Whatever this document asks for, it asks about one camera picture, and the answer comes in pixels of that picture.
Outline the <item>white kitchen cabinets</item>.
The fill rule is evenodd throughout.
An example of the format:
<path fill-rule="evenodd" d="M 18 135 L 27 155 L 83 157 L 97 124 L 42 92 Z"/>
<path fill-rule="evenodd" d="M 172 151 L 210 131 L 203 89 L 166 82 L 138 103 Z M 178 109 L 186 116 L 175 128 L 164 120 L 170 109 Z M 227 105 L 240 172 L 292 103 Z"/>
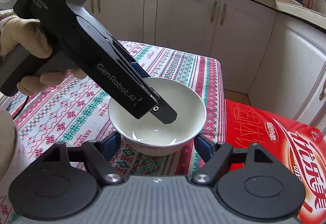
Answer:
<path fill-rule="evenodd" d="M 87 0 L 120 40 L 215 58 L 224 88 L 325 131 L 325 29 L 251 0 Z"/>

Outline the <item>patterned tablecloth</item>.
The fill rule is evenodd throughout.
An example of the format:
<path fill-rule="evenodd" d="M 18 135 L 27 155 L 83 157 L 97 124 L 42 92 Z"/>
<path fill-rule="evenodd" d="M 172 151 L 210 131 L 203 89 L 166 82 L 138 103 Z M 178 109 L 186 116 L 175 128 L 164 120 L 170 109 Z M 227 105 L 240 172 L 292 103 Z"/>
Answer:
<path fill-rule="evenodd" d="M 123 42 L 126 50 L 152 77 L 183 83 L 196 91 L 207 110 L 203 128 L 212 141 L 225 140 L 224 92 L 220 62 L 164 47 Z M 1 111 L 1 132 L 14 138 L 1 140 L 1 223 L 13 223 L 17 215 L 8 198 L 11 181 L 52 144 L 63 141 L 80 146 L 88 140 L 102 140 L 114 128 L 108 116 L 110 97 L 90 78 L 68 74 L 63 83 L 35 96 L 16 94 Z M 138 153 L 125 141 L 112 165 L 122 175 L 151 174 L 192 176 L 204 162 L 192 143 L 168 156 Z"/>

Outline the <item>white floral bowl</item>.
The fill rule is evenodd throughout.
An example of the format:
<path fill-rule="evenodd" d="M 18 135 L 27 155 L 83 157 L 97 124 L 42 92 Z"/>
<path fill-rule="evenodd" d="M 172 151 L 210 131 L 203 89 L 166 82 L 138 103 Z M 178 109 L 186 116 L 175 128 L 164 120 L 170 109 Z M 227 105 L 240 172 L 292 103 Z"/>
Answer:
<path fill-rule="evenodd" d="M 180 82 L 155 77 L 146 78 L 145 82 L 177 112 L 176 120 L 163 124 L 151 113 L 135 119 L 114 99 L 110 99 L 110 121 L 135 151 L 149 156 L 170 155 L 201 132 L 207 119 L 206 106 L 195 91 Z"/>

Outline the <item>red snack box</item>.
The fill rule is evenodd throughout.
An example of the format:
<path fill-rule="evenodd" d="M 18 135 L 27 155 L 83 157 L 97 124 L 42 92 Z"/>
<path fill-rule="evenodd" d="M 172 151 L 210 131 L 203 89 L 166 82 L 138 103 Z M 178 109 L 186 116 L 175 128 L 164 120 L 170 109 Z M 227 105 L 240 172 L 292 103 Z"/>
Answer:
<path fill-rule="evenodd" d="M 227 100 L 226 141 L 234 148 L 258 143 L 304 185 L 306 198 L 298 218 L 325 223 L 325 141 L 318 128 Z"/>

